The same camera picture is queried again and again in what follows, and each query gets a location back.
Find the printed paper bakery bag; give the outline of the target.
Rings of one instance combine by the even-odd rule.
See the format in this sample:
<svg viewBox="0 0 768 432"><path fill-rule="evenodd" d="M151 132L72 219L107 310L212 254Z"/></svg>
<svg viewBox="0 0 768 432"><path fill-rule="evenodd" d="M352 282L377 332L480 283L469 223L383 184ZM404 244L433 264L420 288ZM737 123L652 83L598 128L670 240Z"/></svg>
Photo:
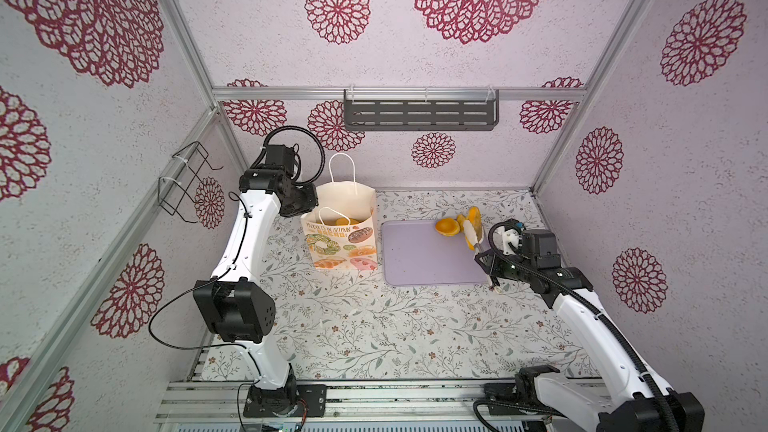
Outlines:
<svg viewBox="0 0 768 432"><path fill-rule="evenodd" d="M301 216L301 226L313 267L319 271L363 274L378 269L376 190L352 176L316 188L318 206ZM340 217L359 221L335 226Z"/></svg>

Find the orange fake croissant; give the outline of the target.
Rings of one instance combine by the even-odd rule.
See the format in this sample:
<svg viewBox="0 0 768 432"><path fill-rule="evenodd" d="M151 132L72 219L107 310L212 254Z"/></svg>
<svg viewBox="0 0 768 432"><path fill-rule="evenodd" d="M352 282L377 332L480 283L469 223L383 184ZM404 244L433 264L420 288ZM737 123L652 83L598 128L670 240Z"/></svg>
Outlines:
<svg viewBox="0 0 768 432"><path fill-rule="evenodd" d="M482 215L478 207L471 207L462 222L463 233L468 247L475 251L483 241Z"/></svg>

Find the large orange twisted bread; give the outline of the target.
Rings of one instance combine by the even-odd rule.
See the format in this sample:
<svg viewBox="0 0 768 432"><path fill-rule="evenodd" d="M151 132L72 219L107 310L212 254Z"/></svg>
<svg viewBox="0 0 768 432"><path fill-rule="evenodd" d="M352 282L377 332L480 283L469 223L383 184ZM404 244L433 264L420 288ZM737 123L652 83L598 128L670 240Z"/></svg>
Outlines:
<svg viewBox="0 0 768 432"><path fill-rule="evenodd" d="M358 220L347 218L347 217L340 217L340 218L338 218L334 222L334 225L335 226L339 226L339 227L341 227L341 226L354 226L354 225L358 225L358 224L359 224Z"/></svg>

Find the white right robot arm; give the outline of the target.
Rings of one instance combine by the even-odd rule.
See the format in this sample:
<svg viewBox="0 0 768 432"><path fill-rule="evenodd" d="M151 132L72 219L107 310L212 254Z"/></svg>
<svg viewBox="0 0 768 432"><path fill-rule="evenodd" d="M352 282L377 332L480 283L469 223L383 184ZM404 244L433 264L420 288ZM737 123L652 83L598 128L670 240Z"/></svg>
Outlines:
<svg viewBox="0 0 768 432"><path fill-rule="evenodd" d="M584 273L563 266L554 233L528 229L515 219L488 231L478 220L460 216L457 222L492 286L503 280L527 284L575 334L609 394L601 398L554 366L522 368L510 393L488 386L484 398L474 401L473 412L484 427L494 428L481 408L523 420L559 417L584 431L703 429L703 405L647 364L605 312Z"/></svg>

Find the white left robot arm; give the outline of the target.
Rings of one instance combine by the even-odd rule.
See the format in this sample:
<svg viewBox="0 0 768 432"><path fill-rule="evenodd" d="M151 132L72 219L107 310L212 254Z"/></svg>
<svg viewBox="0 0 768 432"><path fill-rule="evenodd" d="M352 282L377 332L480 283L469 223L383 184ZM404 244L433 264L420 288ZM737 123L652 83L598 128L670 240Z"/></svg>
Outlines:
<svg viewBox="0 0 768 432"><path fill-rule="evenodd" d="M297 183L301 159L296 145L266 145L228 197L236 218L225 251L208 280L195 283L192 297L206 328L222 347L237 351L247 367L245 417L286 417L298 412L300 396L292 365L271 335L275 300L258 284L258 266L274 221L316 203L314 189Z"/></svg>

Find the orange oval fake bread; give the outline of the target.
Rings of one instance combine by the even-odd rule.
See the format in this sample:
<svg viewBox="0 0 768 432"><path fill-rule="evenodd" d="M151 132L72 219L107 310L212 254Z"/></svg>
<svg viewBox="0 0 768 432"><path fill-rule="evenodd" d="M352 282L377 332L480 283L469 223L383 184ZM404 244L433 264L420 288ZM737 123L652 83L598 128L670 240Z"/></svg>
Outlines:
<svg viewBox="0 0 768 432"><path fill-rule="evenodd" d="M456 217L456 221L457 221L457 223L458 223L458 225L459 225L459 229L460 229L460 230L463 230L463 229L464 229L464 227L465 227L465 225L466 225L466 222L467 222L467 218L466 218L464 215L462 215L462 214L459 214L459 215Z"/></svg>

